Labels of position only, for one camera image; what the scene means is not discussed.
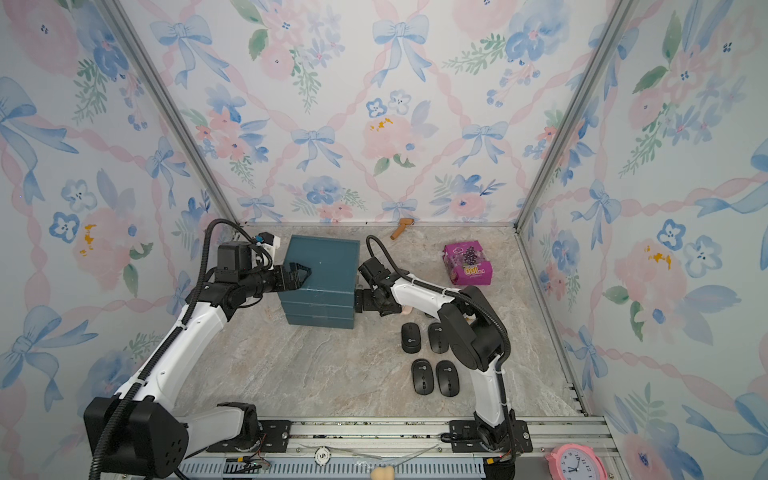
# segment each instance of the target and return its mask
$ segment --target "dark teal box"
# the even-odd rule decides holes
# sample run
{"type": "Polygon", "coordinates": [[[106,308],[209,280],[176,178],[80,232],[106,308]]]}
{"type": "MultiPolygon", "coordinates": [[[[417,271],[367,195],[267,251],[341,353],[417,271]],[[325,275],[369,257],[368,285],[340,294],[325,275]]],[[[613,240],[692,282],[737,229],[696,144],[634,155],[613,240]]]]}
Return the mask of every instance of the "dark teal box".
{"type": "Polygon", "coordinates": [[[312,275],[298,290],[280,292],[291,325],[354,327],[360,242],[293,235],[283,264],[300,263],[312,275]]]}

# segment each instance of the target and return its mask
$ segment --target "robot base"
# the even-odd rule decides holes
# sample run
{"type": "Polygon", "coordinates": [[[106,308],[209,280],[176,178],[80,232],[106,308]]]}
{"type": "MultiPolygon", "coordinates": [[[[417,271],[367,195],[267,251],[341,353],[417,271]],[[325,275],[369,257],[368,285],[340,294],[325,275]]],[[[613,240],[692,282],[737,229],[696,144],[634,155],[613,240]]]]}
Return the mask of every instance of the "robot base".
{"type": "Polygon", "coordinates": [[[228,402],[218,406],[233,406],[245,412],[240,434],[229,440],[214,443],[206,450],[212,453],[247,453],[260,450],[264,453],[285,453],[290,437],[288,420],[259,420],[256,407],[247,403],[228,402]]]}
{"type": "MultiPolygon", "coordinates": [[[[515,444],[515,453],[533,452],[533,443],[531,435],[528,432],[528,424],[522,420],[515,419],[515,411],[509,411],[512,420],[512,438],[515,444]]],[[[506,445],[505,423],[496,427],[486,425],[477,415],[475,420],[452,420],[449,422],[451,434],[463,439],[481,439],[481,442],[466,443],[452,442],[451,447],[454,453],[483,453],[499,452],[500,445],[506,445]]]]}

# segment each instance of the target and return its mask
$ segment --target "wireless mouse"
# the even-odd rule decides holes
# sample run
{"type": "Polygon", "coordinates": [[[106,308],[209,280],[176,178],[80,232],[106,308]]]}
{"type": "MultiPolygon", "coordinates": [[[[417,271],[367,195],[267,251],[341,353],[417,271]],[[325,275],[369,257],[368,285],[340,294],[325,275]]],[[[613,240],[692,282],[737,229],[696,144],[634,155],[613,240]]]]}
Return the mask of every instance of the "wireless mouse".
{"type": "Polygon", "coordinates": [[[418,353],[422,349],[422,334],[414,322],[403,323],[400,327],[400,342],[406,353],[418,353]]]}
{"type": "Polygon", "coordinates": [[[411,364],[413,374],[413,389],[419,395],[429,395],[435,389],[435,378],[432,376],[432,366],[428,360],[417,359],[411,364]]]}
{"type": "Polygon", "coordinates": [[[440,388],[440,393],[444,396],[458,395],[458,372],[456,372],[456,367],[453,363],[448,360],[442,360],[438,362],[435,369],[437,370],[437,384],[440,388]]]}
{"type": "Polygon", "coordinates": [[[442,324],[435,322],[427,329],[429,337],[429,348],[434,353],[448,352],[448,340],[445,338],[445,334],[442,331],[442,324]]]}

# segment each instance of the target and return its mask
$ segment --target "purple snack bag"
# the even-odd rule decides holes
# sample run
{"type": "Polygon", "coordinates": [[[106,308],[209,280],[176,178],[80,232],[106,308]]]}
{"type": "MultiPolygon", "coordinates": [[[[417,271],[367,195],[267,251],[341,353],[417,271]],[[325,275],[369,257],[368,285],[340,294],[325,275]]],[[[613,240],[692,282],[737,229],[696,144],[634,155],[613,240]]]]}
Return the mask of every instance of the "purple snack bag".
{"type": "Polygon", "coordinates": [[[491,284],[493,267],[477,240],[446,245],[442,250],[442,261],[454,285],[491,284]]]}

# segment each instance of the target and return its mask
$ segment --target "marble floor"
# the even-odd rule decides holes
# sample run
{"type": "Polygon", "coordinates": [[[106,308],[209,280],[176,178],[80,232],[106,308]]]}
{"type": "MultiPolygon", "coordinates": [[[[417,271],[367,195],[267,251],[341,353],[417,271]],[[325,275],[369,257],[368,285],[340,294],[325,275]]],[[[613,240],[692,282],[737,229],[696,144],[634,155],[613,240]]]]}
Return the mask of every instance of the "marble floor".
{"type": "MultiPolygon", "coordinates": [[[[395,242],[392,227],[269,227],[287,247],[292,234],[359,240],[381,238],[402,268],[420,278],[450,286],[442,263],[446,243],[479,240],[494,267],[492,285],[481,286],[507,327],[512,344],[504,364],[511,406],[519,416],[576,415],[533,287],[510,227],[410,227],[395,242]]],[[[286,248],[277,254],[282,263],[286,248]]],[[[259,306],[240,310],[206,348],[184,383],[174,411],[199,412],[219,402],[248,402],[261,416],[471,416],[475,395],[468,370],[453,354],[429,348],[433,319],[414,310],[379,317],[356,314],[355,328],[291,326],[276,294],[259,306]],[[421,327],[422,349],[409,355],[400,347],[400,326],[421,327]],[[459,368],[460,393],[418,395],[411,363],[449,359],[459,368]]]]}

